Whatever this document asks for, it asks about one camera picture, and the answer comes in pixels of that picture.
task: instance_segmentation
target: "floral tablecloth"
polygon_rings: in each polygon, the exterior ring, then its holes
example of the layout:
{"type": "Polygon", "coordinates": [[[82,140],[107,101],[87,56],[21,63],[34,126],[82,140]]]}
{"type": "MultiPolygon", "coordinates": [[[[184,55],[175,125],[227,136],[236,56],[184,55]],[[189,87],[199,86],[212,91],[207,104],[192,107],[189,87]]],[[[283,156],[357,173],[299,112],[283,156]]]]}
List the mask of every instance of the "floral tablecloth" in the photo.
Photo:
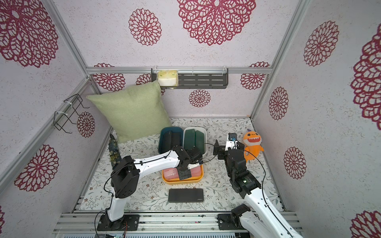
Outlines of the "floral tablecloth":
{"type": "MultiPolygon", "coordinates": [[[[208,143],[212,144],[216,139],[220,144],[225,144],[229,132],[236,132],[238,140],[242,142],[243,133],[247,132],[247,129],[253,130],[253,125],[248,118],[171,118],[171,122],[173,126],[180,126],[183,129],[189,126],[205,128],[208,133],[208,143]]],[[[159,134],[119,143],[118,147],[122,158],[127,155],[131,155],[132,158],[145,158],[158,154],[158,143],[159,134]]],[[[213,158],[213,148],[209,145],[204,161],[211,158],[213,158]]],[[[258,159],[266,169],[264,190],[275,207],[279,211],[283,211],[280,198],[269,175],[267,164],[262,155],[259,155],[258,159]]],[[[258,161],[249,161],[247,168],[260,182],[262,181],[264,171],[258,161]]],[[[111,172],[112,168],[107,147],[82,201],[81,210],[104,210],[109,207],[110,195],[103,190],[103,185],[111,172]]],[[[108,182],[106,189],[110,188],[110,182],[108,182]]],[[[204,164],[204,177],[197,184],[168,185],[163,181],[161,171],[142,178],[136,192],[128,197],[125,210],[230,211],[242,203],[243,199],[234,192],[230,185],[224,161],[215,158],[204,164]],[[204,202],[168,203],[168,190],[170,188],[202,188],[204,190],[204,202]]]]}

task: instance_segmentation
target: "stuffed dinosaur toy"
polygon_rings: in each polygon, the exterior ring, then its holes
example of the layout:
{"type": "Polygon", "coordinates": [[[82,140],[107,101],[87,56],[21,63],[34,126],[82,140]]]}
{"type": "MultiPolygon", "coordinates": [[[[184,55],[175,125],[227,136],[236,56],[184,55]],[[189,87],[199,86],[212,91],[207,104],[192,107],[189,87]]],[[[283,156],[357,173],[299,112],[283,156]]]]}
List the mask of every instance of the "stuffed dinosaur toy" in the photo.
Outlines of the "stuffed dinosaur toy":
{"type": "Polygon", "coordinates": [[[243,136],[243,143],[246,145],[244,151],[246,162],[255,159],[255,157],[258,158],[259,152],[264,151],[261,142],[262,137],[258,133],[247,130],[247,133],[243,136]]]}

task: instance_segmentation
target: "blue plastic container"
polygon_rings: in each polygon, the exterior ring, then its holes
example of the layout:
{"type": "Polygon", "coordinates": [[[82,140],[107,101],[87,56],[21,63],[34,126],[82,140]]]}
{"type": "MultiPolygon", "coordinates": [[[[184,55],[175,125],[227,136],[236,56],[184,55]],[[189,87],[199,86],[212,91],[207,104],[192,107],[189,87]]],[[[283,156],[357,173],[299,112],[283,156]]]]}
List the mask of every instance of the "blue plastic container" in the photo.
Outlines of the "blue plastic container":
{"type": "Polygon", "coordinates": [[[170,126],[170,127],[165,127],[162,129],[162,131],[160,132],[160,140],[159,140],[159,147],[157,148],[158,152],[160,154],[162,153],[165,153],[169,150],[166,150],[166,151],[163,151],[162,148],[163,148],[163,137],[164,137],[164,134],[171,131],[172,133],[176,133],[176,132],[179,132],[180,133],[180,142],[178,143],[179,145],[182,146],[182,140],[184,138],[184,130],[181,128],[181,127],[178,127],[178,126],[170,126]]]}

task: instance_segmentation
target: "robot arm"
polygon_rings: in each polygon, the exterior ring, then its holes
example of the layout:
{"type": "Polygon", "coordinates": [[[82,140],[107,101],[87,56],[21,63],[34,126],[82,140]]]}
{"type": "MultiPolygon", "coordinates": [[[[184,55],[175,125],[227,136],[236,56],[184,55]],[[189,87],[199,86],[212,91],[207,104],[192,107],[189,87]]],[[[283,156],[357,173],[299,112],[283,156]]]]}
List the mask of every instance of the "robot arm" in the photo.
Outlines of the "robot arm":
{"type": "Polygon", "coordinates": [[[135,192],[136,186],[144,176],[167,168],[177,168],[179,178],[183,180],[192,176],[191,168],[202,163],[201,152],[196,147],[185,151],[181,146],[175,146],[169,152],[144,159],[133,160],[131,156],[124,157],[111,173],[113,197],[110,209],[107,210],[107,222],[114,222],[124,216],[127,197],[135,192]]]}
{"type": "Polygon", "coordinates": [[[243,227],[256,238],[302,238],[283,218],[261,189],[260,182],[246,168],[245,146],[237,141],[237,134],[229,133],[226,145],[216,140],[213,154],[224,160],[230,183],[235,192],[257,212],[260,221],[244,204],[232,209],[231,220],[237,228],[243,227]]]}

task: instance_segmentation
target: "orange tray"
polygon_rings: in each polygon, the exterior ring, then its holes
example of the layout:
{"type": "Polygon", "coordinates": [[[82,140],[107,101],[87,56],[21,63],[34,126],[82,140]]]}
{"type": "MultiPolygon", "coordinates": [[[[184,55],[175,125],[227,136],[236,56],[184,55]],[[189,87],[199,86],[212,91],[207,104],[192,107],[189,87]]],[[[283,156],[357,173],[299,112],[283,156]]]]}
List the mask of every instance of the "orange tray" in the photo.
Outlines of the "orange tray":
{"type": "Polygon", "coordinates": [[[198,183],[202,177],[204,177],[204,167],[201,165],[201,175],[197,177],[190,177],[184,180],[180,179],[165,179],[164,178],[164,172],[162,171],[162,178],[164,182],[170,184],[170,185],[175,185],[175,184],[192,184],[192,183],[198,183]]]}

